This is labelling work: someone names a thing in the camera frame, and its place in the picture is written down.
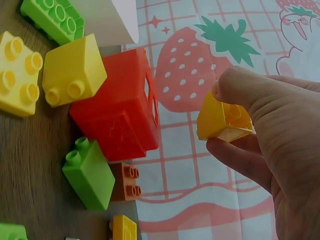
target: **white block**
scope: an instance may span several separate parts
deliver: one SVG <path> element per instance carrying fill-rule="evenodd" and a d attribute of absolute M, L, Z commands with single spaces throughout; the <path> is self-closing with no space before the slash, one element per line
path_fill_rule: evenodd
<path fill-rule="evenodd" d="M 99 47 L 139 41 L 136 0 L 70 0 L 85 20 L 85 35 Z"/>

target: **plastic toy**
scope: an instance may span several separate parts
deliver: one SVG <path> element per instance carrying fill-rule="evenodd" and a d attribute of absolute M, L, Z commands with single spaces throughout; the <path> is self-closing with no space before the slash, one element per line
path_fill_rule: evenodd
<path fill-rule="evenodd" d="M 110 164 L 110 169 L 115 178 L 111 201 L 136 200 L 141 195 L 140 186 L 136 186 L 139 170 L 122 162 Z"/>
<path fill-rule="evenodd" d="M 43 59 L 18 36 L 0 35 L 0 109 L 19 117 L 34 115 Z"/>
<path fill-rule="evenodd" d="M 94 96 L 107 74 L 93 34 L 49 51 L 42 87 L 51 107 Z"/>
<path fill-rule="evenodd" d="M 26 229 L 23 225 L 0 223 L 1 240 L 28 240 Z"/>
<path fill-rule="evenodd" d="M 20 11 L 59 45 L 84 36 L 85 21 L 69 0 L 24 0 Z"/>
<path fill-rule="evenodd" d="M 109 162 L 141 158 L 158 148 L 158 101 L 146 52 L 138 48 L 103 58 L 108 79 L 70 115 Z"/>
<path fill-rule="evenodd" d="M 113 240 L 137 240 L 137 224 L 125 215 L 114 216 L 109 228 Z"/>
<path fill-rule="evenodd" d="M 88 210 L 105 211 L 115 184 L 106 158 L 97 141 L 86 137 L 75 141 L 75 150 L 69 152 L 62 171 Z"/>
<path fill-rule="evenodd" d="M 240 105 L 231 105 L 216 100 L 209 92 L 196 120 L 199 140 L 219 138 L 232 142 L 253 132 L 247 111 Z"/>
<path fill-rule="evenodd" d="M 99 47 L 138 43 L 136 0 L 70 1 L 85 19 L 85 34 L 95 34 Z"/>

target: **yellow block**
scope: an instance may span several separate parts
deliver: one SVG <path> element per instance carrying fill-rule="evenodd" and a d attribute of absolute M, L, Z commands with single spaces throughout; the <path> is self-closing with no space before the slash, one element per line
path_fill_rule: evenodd
<path fill-rule="evenodd" d="M 112 240 L 137 240 L 137 224 L 125 215 L 113 217 Z"/>
<path fill-rule="evenodd" d="M 219 138 L 228 143 L 253 132 L 248 112 L 240 105 L 216 100 L 209 92 L 196 120 L 199 140 Z"/>
<path fill-rule="evenodd" d="M 34 115 L 39 98 L 38 75 L 43 66 L 39 52 L 5 31 L 0 35 L 0 109 L 19 117 Z"/>
<path fill-rule="evenodd" d="M 106 78 L 94 34 L 45 55 L 42 87 L 51 107 L 93 97 Z"/>

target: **hand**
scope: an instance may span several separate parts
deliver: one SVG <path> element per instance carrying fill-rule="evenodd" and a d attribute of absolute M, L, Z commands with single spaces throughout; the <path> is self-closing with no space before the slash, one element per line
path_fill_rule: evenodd
<path fill-rule="evenodd" d="M 279 240 L 320 239 L 320 83 L 228 69 L 212 88 L 242 105 L 255 134 L 207 149 L 272 194 Z"/>

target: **green block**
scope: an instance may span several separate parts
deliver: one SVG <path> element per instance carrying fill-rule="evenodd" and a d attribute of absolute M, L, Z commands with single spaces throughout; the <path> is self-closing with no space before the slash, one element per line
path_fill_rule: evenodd
<path fill-rule="evenodd" d="M 97 141 L 79 138 L 75 141 L 75 150 L 65 159 L 62 171 L 85 207 L 95 211 L 107 210 L 115 177 Z"/>
<path fill-rule="evenodd" d="M 59 45 L 84 36 L 85 20 L 69 0 L 24 0 L 20 11 Z"/>
<path fill-rule="evenodd" d="M 22 225 L 0 223 L 0 240 L 28 240 Z"/>

